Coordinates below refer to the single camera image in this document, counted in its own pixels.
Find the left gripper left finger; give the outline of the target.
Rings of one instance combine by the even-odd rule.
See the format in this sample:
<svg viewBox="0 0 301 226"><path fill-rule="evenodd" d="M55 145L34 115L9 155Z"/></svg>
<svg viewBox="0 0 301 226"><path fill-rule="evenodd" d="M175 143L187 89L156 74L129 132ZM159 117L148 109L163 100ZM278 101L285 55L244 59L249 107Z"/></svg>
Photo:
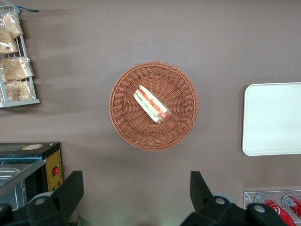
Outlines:
<svg viewBox="0 0 301 226"><path fill-rule="evenodd" d="M68 226L69 219L84 195L83 173L73 171L54 191L41 193L24 207L12 210L0 205L2 226Z"/></svg>

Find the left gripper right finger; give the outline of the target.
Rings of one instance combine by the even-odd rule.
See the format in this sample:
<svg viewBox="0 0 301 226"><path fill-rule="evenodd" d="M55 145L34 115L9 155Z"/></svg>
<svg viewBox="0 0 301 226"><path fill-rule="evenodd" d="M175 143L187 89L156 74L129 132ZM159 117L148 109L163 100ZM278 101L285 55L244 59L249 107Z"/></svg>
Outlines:
<svg viewBox="0 0 301 226"><path fill-rule="evenodd" d="M190 199L194 212L182 226L287 226L283 218L270 206L251 203L246 209L238 207L222 196L212 195L198 171L190 173Z"/></svg>

